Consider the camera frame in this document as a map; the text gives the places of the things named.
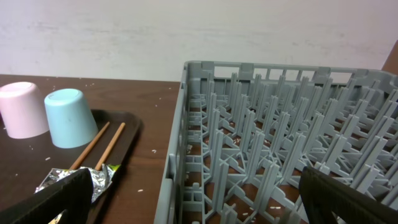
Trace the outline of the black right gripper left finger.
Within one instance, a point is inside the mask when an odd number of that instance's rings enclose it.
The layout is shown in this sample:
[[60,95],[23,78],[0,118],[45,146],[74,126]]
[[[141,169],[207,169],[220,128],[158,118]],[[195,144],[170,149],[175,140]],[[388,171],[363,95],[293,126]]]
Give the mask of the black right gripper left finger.
[[1,211],[1,223],[85,223],[91,207],[93,182],[88,169],[80,169],[33,196]]

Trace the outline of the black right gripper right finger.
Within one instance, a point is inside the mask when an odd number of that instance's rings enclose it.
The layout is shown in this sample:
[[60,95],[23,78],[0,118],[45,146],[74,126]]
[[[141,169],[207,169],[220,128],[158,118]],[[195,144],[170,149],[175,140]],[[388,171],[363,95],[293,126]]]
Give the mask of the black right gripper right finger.
[[346,223],[397,224],[397,211],[316,170],[304,167],[299,192],[309,224]]

